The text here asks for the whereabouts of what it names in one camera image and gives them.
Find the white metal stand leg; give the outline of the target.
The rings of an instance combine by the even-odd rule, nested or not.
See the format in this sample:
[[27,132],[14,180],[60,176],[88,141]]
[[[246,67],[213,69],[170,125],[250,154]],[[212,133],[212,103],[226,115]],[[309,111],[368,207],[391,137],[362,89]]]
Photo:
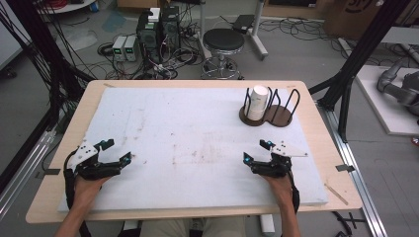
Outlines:
[[268,55],[268,50],[263,45],[262,41],[259,38],[259,29],[261,24],[261,17],[263,12],[265,0],[257,0],[257,6],[255,10],[255,19],[254,19],[254,26],[249,31],[251,40],[255,45],[255,48],[257,49],[257,52],[260,54],[260,59],[264,60]]

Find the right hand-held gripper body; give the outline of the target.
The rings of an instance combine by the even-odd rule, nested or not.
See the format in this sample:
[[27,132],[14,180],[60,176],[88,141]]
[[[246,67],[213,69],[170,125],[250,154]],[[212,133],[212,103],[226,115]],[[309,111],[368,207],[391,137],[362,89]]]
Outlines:
[[270,154],[271,160],[269,162],[260,161],[263,163],[261,167],[251,169],[254,174],[272,178],[283,177],[291,172],[293,157],[306,157],[308,155],[307,152],[295,146],[287,145],[283,141],[280,144],[276,144],[276,147]]

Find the dark wooden wire cup holder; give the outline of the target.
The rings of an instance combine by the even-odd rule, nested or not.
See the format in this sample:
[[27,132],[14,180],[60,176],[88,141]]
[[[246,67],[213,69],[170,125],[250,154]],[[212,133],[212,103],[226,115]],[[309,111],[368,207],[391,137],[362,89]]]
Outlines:
[[250,126],[259,126],[264,122],[276,127],[288,126],[293,121],[293,114],[299,105],[300,93],[297,89],[293,89],[289,95],[286,103],[282,105],[280,90],[272,90],[267,87],[269,91],[265,112],[261,119],[251,120],[246,115],[246,106],[250,100],[250,95],[253,89],[248,88],[244,97],[244,103],[239,111],[239,118],[242,122]]

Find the person's right hand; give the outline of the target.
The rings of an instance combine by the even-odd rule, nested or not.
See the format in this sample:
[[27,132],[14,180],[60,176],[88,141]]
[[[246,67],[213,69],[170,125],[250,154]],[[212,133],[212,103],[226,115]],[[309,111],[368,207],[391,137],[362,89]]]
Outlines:
[[272,178],[264,176],[274,194],[280,210],[293,212],[293,188],[288,177]]

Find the brown cardboard box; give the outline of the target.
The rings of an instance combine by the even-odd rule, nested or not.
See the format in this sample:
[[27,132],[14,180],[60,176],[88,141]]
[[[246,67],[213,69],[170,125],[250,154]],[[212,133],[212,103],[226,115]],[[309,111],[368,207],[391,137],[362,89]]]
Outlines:
[[385,1],[334,0],[326,14],[323,30],[330,37],[360,40],[365,33],[380,29],[390,16],[387,13],[378,24],[373,24]]

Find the white round table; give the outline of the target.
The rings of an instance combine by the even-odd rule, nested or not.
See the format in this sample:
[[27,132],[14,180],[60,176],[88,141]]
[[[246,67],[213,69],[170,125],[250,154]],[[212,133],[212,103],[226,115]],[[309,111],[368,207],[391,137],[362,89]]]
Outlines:
[[96,0],[39,0],[35,7],[42,14],[61,14],[88,7],[95,2]]

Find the white platform board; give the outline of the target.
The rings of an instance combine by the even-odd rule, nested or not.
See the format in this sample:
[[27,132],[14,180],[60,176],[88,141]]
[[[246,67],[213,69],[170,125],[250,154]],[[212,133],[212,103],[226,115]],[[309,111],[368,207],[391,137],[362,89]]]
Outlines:
[[378,77],[385,66],[365,65],[357,75],[363,93],[376,113],[387,134],[419,136],[418,117],[410,114],[396,99],[377,89]]

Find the black round stool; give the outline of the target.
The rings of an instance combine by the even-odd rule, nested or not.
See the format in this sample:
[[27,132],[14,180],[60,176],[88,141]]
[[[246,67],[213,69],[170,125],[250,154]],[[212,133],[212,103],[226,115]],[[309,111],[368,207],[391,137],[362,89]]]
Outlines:
[[230,55],[240,52],[245,40],[241,33],[233,29],[211,29],[204,34],[203,44],[211,53],[202,65],[202,79],[242,78],[237,63]]

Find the stack of white paper cups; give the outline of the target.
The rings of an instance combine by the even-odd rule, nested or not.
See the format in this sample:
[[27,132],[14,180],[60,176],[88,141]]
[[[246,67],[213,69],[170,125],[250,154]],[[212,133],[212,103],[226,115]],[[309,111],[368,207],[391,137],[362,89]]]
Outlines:
[[262,118],[268,99],[268,88],[262,85],[256,85],[250,95],[250,100],[246,106],[245,115],[251,120],[259,120]]

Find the white foam mat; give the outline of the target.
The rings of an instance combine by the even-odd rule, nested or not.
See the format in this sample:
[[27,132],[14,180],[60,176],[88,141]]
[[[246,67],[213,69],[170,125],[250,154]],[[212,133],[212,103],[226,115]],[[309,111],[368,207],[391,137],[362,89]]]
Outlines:
[[268,206],[275,199],[260,176],[243,163],[246,152],[270,161],[261,139],[308,153],[292,158],[304,206],[329,201],[300,122],[250,126],[239,118],[243,88],[108,88],[84,134],[91,143],[112,139],[99,155],[131,163],[105,183],[96,210]]

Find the black metal frame post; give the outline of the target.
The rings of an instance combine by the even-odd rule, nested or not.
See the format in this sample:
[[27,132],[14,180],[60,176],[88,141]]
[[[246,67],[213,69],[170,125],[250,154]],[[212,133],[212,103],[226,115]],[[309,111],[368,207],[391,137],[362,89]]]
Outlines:
[[345,143],[347,143],[347,121],[352,84],[358,72],[362,69],[368,58],[381,43],[410,1],[384,0],[380,10],[359,39],[356,47],[348,56],[341,69],[333,77],[308,89],[310,95],[326,89],[325,95],[317,103],[328,112],[332,112],[336,103],[341,101],[337,131]]

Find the aluminium floor rail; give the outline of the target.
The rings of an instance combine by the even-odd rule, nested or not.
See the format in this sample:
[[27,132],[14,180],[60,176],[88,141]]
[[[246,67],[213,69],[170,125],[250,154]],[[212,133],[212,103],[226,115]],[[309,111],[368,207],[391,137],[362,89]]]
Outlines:
[[34,173],[55,137],[56,132],[54,130],[44,131],[35,144],[30,146],[29,153],[24,156],[23,164],[0,195],[0,222],[7,215],[10,207]]
[[353,181],[355,189],[362,202],[362,214],[366,220],[368,229],[372,237],[388,237],[383,223],[379,217],[376,206],[367,188],[367,185],[362,176],[361,170],[357,164],[355,156],[350,148],[350,145],[342,138],[338,132],[339,121],[333,111],[327,111],[321,107],[318,110],[326,126],[329,128],[329,133],[339,151],[339,154],[343,160],[343,163],[348,167],[353,167],[353,171],[349,171],[349,177]]

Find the grey bench power supply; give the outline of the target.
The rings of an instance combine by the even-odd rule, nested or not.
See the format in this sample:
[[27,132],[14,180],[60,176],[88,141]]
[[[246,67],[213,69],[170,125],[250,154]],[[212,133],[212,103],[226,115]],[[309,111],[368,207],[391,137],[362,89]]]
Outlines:
[[125,42],[126,37],[124,36],[119,36],[115,40],[112,46],[115,61],[126,61]]
[[128,61],[136,61],[138,50],[137,50],[137,38],[136,36],[128,36],[125,43],[126,59]]

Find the person's beige pants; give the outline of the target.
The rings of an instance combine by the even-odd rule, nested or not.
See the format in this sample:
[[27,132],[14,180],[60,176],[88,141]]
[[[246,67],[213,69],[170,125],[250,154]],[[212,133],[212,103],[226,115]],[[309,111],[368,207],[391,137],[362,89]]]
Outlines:
[[185,219],[147,220],[141,224],[139,237],[192,237],[192,232],[202,237],[246,237],[245,218],[198,217]]

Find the person's left hand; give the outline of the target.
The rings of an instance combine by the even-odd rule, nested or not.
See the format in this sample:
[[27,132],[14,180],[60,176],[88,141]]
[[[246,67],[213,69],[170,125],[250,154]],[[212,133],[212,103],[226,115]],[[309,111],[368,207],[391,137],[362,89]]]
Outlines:
[[96,195],[107,181],[108,178],[89,181],[78,177],[75,183],[75,196],[72,209],[91,209],[94,204]]

